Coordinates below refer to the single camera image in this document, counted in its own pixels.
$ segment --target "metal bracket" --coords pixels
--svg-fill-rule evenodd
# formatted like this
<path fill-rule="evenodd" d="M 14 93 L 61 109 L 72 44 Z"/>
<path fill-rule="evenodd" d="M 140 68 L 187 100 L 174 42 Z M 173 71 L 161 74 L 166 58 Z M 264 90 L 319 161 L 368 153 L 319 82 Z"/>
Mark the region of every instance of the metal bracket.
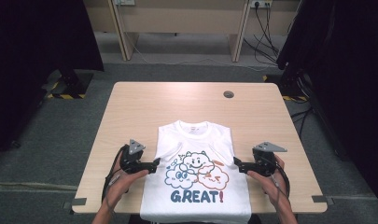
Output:
<path fill-rule="evenodd" d="M 258 144 L 254 147 L 254 149 L 264 152 L 287 152 L 287 150 L 283 147 L 279 147 L 270 142 L 263 142 Z"/>
<path fill-rule="evenodd" d="M 130 140 L 130 155 L 135 154 L 136 152 L 142 151 L 146 147 L 135 140 Z"/>

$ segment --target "electrical outlet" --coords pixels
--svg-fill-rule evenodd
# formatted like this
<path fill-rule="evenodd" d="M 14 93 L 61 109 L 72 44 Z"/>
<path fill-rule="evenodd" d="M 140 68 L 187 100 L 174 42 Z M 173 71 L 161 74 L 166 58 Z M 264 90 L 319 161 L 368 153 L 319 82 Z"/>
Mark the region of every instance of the electrical outlet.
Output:
<path fill-rule="evenodd" d="M 256 8 L 256 2 L 259 3 L 259 8 L 271 7 L 271 5 L 273 4 L 273 0 L 253 0 L 252 5 L 250 5 L 250 7 Z"/>
<path fill-rule="evenodd" d="M 134 6 L 135 0 L 114 0 L 117 6 Z"/>

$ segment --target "sleeve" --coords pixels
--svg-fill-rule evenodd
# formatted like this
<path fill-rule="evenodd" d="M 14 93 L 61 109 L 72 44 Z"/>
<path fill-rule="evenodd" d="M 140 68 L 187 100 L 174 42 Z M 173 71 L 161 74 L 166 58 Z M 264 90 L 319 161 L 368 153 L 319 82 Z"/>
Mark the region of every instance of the sleeve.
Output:
<path fill-rule="evenodd" d="M 227 127 L 218 127 L 220 135 L 213 141 L 210 148 L 214 150 L 217 156 L 227 166 L 234 165 L 234 152 L 232 148 L 231 130 Z"/>
<path fill-rule="evenodd" d="M 182 143 L 174 137 L 172 130 L 168 126 L 159 128 L 156 158 L 162 161 L 170 160 L 182 148 Z"/>

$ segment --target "yellow black tape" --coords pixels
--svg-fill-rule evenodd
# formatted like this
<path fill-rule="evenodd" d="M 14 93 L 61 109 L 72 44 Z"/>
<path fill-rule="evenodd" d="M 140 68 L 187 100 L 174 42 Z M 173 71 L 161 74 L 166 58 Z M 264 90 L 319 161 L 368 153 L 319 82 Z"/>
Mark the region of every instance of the yellow black tape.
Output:
<path fill-rule="evenodd" d="M 284 98 L 284 100 L 286 101 L 307 101 L 307 98 L 305 98 L 304 96 L 297 96 L 297 97 L 291 97 L 291 96 L 282 96 Z"/>
<path fill-rule="evenodd" d="M 73 99 L 84 99 L 86 94 L 56 94 L 53 93 L 50 95 L 51 97 L 58 98 L 58 99 L 64 99 L 64 100 L 73 100 Z"/>

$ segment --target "cable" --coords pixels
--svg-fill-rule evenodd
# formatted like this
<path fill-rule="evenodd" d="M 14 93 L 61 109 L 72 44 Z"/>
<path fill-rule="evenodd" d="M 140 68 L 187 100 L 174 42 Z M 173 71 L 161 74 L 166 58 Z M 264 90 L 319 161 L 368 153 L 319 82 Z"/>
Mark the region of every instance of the cable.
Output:
<path fill-rule="evenodd" d="M 279 195 L 280 193 L 282 193 L 286 198 L 287 198 L 287 202 L 290 204 L 290 200 L 288 199 L 288 195 L 286 195 L 282 190 L 281 190 L 281 186 L 279 185 L 278 181 L 275 179 L 275 177 L 273 177 L 273 175 L 271 175 L 271 178 L 273 179 L 273 182 L 277 188 L 277 193 L 276 193 L 276 203 L 275 203 L 275 210 L 276 210 L 276 214 L 278 216 L 278 219 L 279 219 L 279 223 L 281 223 L 281 220 L 280 220 L 280 214 L 279 214 Z"/>
<path fill-rule="evenodd" d="M 299 120 L 301 120 L 301 119 L 303 119 L 304 117 L 301 117 L 301 118 L 299 118 L 299 119 L 296 119 L 296 120 L 294 120 L 293 121 L 293 123 L 296 123 L 296 122 L 298 122 Z"/>
<path fill-rule="evenodd" d="M 281 165 L 279 165 L 279 163 L 276 161 L 276 162 L 271 162 L 269 161 L 267 158 L 263 157 L 263 156 L 260 156 L 262 160 L 268 162 L 270 165 L 274 166 L 276 169 L 278 169 L 279 173 L 281 174 L 282 178 L 284 179 L 285 181 L 285 184 L 287 186 L 287 193 L 285 194 L 283 191 L 281 191 L 288 199 L 288 196 L 290 195 L 290 181 L 288 180 L 287 178 L 287 173 L 285 173 L 284 171 L 284 168 L 282 168 Z"/>
<path fill-rule="evenodd" d="M 264 29 L 264 27 L 262 25 L 262 22 L 260 20 L 260 17 L 259 17 L 259 14 L 258 14 L 258 7 L 256 7 L 255 12 L 256 12 L 256 17 L 258 18 L 258 21 L 259 21 L 259 24 L 260 24 L 260 27 L 261 27 L 261 31 L 263 32 L 263 36 L 265 36 L 265 38 L 267 39 L 268 43 L 273 48 L 273 52 L 274 52 L 275 56 L 277 57 L 276 51 L 274 50 L 273 42 L 271 40 L 271 36 L 267 35 L 267 32 L 270 33 L 270 16 L 271 16 L 271 10 L 270 10 L 269 7 L 267 7 L 267 26 L 266 26 L 266 29 Z"/>
<path fill-rule="evenodd" d="M 311 109 L 312 109 L 312 108 L 310 107 L 309 109 L 304 110 L 304 111 L 302 111 L 302 112 L 297 112 L 297 113 L 295 113 L 295 114 L 292 114 L 292 115 L 290 115 L 290 117 L 293 119 L 294 117 L 297 117 L 298 115 L 305 114 L 306 112 L 308 112 L 308 111 L 311 110 Z"/>
<path fill-rule="evenodd" d="M 257 49 L 256 47 L 254 47 L 251 44 L 249 44 L 249 42 L 247 42 L 247 40 L 245 38 L 244 38 L 244 42 L 246 42 L 246 44 L 255 51 L 255 59 L 256 59 L 256 61 L 258 61 L 259 63 L 266 63 L 266 62 L 260 61 L 257 58 L 256 52 L 258 52 L 258 53 L 262 54 L 265 58 L 267 58 L 269 61 L 271 61 L 271 63 L 266 63 L 266 64 L 276 66 L 276 60 L 274 58 L 272 58 L 270 55 L 268 55 L 264 51 L 262 51 L 260 49 Z"/>
<path fill-rule="evenodd" d="M 110 171 L 109 171 L 107 177 L 105 178 L 104 188 L 102 189 L 102 198 L 101 198 L 101 202 L 102 202 L 102 201 L 104 200 L 104 198 L 106 197 L 106 194 L 107 194 L 107 191 L 108 191 L 108 188 L 109 188 L 109 183 L 110 183 L 110 181 L 111 181 L 113 175 L 114 175 L 117 171 L 121 170 L 121 168 L 120 168 L 120 169 L 118 169 L 117 171 L 113 172 L 113 170 L 114 170 L 114 168 L 115 168 L 117 162 L 119 162 L 119 161 L 118 161 L 118 158 L 119 158 L 119 154 L 122 153 L 122 150 L 123 150 L 123 147 L 121 147 L 121 148 L 119 149 L 119 152 L 117 153 L 117 155 L 115 156 L 115 159 L 113 160 L 113 165 L 112 165 L 112 167 L 110 168 Z"/>
<path fill-rule="evenodd" d="M 304 93 L 304 95 L 307 97 L 307 99 L 310 98 L 309 94 L 304 90 L 306 89 L 305 85 L 302 83 L 301 77 L 298 77 L 297 80 L 297 85 L 300 87 L 301 92 Z"/>
<path fill-rule="evenodd" d="M 256 37 L 256 35 L 253 35 L 253 36 L 256 38 L 256 40 L 257 40 L 258 42 L 260 42 L 259 39 Z M 260 42 L 260 44 L 263 45 L 264 47 L 269 48 L 269 49 L 273 49 L 271 46 L 266 45 L 266 44 L 264 44 L 263 42 Z"/>
<path fill-rule="evenodd" d="M 304 122 L 305 122 L 305 119 L 307 118 L 308 114 L 311 112 L 312 108 L 310 108 L 309 110 L 307 110 L 304 114 L 304 117 L 302 117 L 302 122 L 301 122 L 301 126 L 300 126 L 300 132 L 299 132 L 299 138 L 301 139 L 301 134 L 302 134 L 302 127 L 304 126 Z"/>

